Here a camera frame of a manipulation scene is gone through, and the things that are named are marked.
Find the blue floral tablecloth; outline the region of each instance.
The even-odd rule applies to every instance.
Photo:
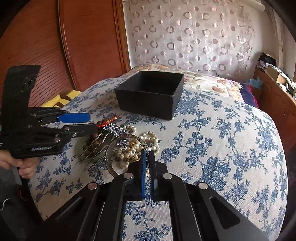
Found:
[[[171,121],[123,112],[114,92],[122,81],[100,81],[64,109],[88,112],[92,122],[117,114],[118,124],[155,132],[161,140],[156,159],[169,172],[187,183],[206,182],[275,240],[285,215],[287,169],[273,120],[245,103],[186,87]],[[74,138],[62,154],[40,158],[30,190],[44,219],[87,183],[113,179],[104,163],[85,170],[86,162],[78,160],[83,145]],[[143,202],[128,202],[123,240],[173,240],[168,203],[151,201],[149,192]]]

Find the open black box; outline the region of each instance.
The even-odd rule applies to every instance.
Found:
[[[184,75],[140,71],[115,88],[121,110],[171,120],[181,98]]]

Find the wooden dresser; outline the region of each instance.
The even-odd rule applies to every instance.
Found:
[[[288,153],[296,144],[296,101],[268,75],[255,68],[254,79],[257,77],[263,81],[259,107],[274,120],[284,151]]]

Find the human hand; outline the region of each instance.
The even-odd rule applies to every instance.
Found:
[[[35,175],[36,166],[39,164],[37,157],[28,159],[14,159],[9,151],[0,150],[0,167],[9,170],[11,165],[19,167],[19,175],[30,179]]]

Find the wooden door frame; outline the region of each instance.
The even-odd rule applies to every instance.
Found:
[[[123,73],[130,71],[131,64],[128,54],[128,41],[123,14],[122,0],[112,0],[120,62]]]

